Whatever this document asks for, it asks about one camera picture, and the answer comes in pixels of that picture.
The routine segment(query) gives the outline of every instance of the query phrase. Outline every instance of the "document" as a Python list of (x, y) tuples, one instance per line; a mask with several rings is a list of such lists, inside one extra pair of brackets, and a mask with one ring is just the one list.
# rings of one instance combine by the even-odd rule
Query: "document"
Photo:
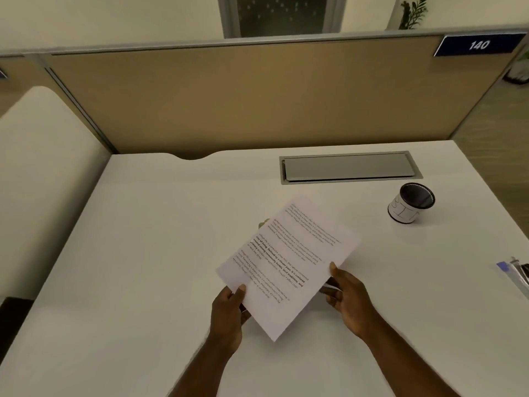
[(326, 217), (306, 197), (291, 200), (216, 270), (273, 340), (360, 243), (359, 234)]

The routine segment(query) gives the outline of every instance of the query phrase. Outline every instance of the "blue sign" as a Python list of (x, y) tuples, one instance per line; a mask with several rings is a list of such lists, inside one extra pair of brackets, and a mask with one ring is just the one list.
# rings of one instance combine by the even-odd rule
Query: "blue sign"
[(446, 35), (434, 57), (512, 53), (527, 32)]

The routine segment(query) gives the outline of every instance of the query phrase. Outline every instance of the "black cup rim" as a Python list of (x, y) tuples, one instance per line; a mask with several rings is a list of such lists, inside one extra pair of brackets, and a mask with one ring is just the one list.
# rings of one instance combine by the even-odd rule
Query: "black cup rim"
[[(402, 196), (402, 188), (404, 188), (406, 185), (418, 185), (420, 186), (421, 188), (424, 188), (426, 189), (430, 195), (432, 195), (432, 204), (428, 207), (420, 207), (420, 206), (415, 206), (413, 203), (410, 203), (406, 200), (406, 198), (404, 196)], [(426, 210), (426, 209), (429, 209), (430, 207), (432, 207), (434, 204), (435, 204), (435, 195), (434, 193), (432, 192), (431, 189), (429, 189), (426, 185), (423, 185), (423, 184), (419, 184), (419, 183), (406, 183), (404, 184), (403, 186), (400, 187), (400, 190), (398, 192), (398, 194), (400, 195), (400, 197), (402, 198), (403, 201), (405, 201), (408, 205), (410, 205), (411, 207), (415, 208), (415, 209), (419, 209), (419, 210)]]

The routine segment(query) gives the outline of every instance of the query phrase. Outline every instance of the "beige partition panel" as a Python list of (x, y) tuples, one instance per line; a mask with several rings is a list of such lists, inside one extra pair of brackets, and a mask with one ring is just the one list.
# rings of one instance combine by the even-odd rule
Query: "beige partition panel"
[(440, 36), (53, 55), (121, 153), (446, 139), (510, 54), (433, 58)]
[(43, 67), (26, 57), (3, 57), (0, 58), (0, 70), (7, 75), (7, 79), (0, 80), (0, 116), (3, 116), (32, 87), (45, 86), (53, 90), (101, 141), (83, 114)]

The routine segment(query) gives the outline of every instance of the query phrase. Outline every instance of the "pen holder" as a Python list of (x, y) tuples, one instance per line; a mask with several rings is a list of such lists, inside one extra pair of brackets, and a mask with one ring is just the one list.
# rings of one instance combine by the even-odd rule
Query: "pen holder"
[(427, 187), (418, 183), (406, 183), (388, 205), (388, 213), (396, 222), (410, 224), (434, 203), (435, 196)]

